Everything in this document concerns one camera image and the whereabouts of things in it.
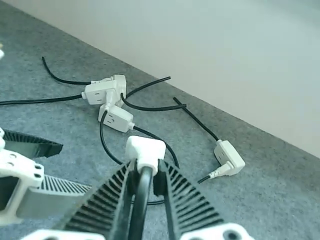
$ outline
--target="white outlet adapter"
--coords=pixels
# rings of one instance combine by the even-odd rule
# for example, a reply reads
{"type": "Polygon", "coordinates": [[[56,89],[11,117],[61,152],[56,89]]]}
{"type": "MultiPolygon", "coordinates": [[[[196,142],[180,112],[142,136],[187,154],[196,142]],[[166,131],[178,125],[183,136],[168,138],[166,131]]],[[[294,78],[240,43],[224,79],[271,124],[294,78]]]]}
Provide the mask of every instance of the white outlet adapter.
{"type": "Polygon", "coordinates": [[[237,150],[228,140],[218,140],[213,150],[214,155],[221,164],[215,171],[209,174],[211,179],[224,175],[231,176],[239,173],[246,165],[237,150]]]}
{"type": "Polygon", "coordinates": [[[104,78],[100,81],[92,81],[91,84],[85,86],[81,93],[82,98],[86,99],[90,105],[104,104],[107,101],[108,93],[112,93],[113,102],[109,102],[111,106],[116,104],[121,107],[124,103],[120,94],[126,96],[127,80],[124,75],[114,75],[104,78]]]}
{"type": "MultiPolygon", "coordinates": [[[[106,104],[103,104],[99,109],[98,121],[101,121],[102,115],[106,110],[106,104]]],[[[134,116],[128,111],[116,105],[110,107],[107,115],[105,116],[103,124],[117,131],[126,133],[134,129],[134,116]]]]}

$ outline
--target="cord end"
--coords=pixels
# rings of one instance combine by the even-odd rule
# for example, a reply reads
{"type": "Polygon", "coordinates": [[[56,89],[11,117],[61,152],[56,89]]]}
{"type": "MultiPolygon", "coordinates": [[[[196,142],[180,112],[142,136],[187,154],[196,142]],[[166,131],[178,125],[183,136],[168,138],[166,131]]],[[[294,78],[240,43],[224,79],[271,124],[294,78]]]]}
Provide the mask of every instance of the cord end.
{"type": "Polygon", "coordinates": [[[209,173],[210,179],[214,179],[217,177],[222,177],[224,175],[228,175],[230,170],[234,169],[235,167],[232,165],[231,162],[227,161],[224,165],[221,167],[218,167],[215,171],[209,173]]]}

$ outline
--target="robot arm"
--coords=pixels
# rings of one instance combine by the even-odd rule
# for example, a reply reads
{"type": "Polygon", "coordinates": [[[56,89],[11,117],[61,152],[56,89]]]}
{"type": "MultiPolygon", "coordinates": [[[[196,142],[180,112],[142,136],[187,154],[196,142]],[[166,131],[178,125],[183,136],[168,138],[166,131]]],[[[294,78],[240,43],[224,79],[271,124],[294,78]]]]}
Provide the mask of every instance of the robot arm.
{"type": "Polygon", "coordinates": [[[154,194],[164,196],[170,240],[253,240],[242,226],[225,223],[197,183],[191,183],[178,168],[161,159],[164,152],[159,142],[131,136],[126,156],[133,160],[93,186],[66,212],[54,230],[42,229],[23,240],[140,240],[147,202],[138,199],[148,199],[150,186],[146,183],[152,179],[154,194]],[[154,169],[157,158],[160,159],[154,169]]]}
{"type": "Polygon", "coordinates": [[[61,150],[56,142],[0,128],[0,226],[64,213],[91,188],[45,175],[44,166],[30,159],[61,150]]]}

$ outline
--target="extension cord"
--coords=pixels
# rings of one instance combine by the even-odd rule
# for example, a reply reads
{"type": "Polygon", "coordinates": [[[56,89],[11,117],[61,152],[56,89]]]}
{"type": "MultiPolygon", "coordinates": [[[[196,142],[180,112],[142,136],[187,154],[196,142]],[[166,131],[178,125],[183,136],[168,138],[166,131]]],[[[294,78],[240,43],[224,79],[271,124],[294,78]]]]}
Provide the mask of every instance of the extension cord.
{"type": "MultiPolygon", "coordinates": [[[[101,122],[102,115],[106,109],[106,104],[100,106],[98,121],[101,122]]],[[[103,124],[108,127],[126,133],[129,130],[133,130],[135,124],[133,123],[134,116],[128,111],[114,105],[110,107],[103,124]]]]}

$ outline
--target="cable strain relief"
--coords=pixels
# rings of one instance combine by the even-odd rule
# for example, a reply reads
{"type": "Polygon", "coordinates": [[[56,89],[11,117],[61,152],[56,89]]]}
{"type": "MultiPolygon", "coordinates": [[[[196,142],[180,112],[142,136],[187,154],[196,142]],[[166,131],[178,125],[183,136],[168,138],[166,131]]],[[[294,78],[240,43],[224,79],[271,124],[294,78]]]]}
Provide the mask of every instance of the cable strain relief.
{"type": "Polygon", "coordinates": [[[133,122],[130,122],[129,123],[129,130],[133,130],[135,125],[136,124],[134,124],[133,122]]]}
{"type": "Polygon", "coordinates": [[[136,170],[141,173],[143,167],[148,167],[152,169],[152,175],[155,176],[158,173],[158,159],[151,159],[150,157],[140,157],[137,160],[136,170]]]}
{"type": "Polygon", "coordinates": [[[210,177],[210,179],[214,179],[216,177],[221,177],[221,176],[227,175],[228,172],[233,168],[234,168],[234,166],[232,165],[232,163],[227,161],[225,164],[218,167],[215,171],[209,173],[209,177],[210,177]]]}

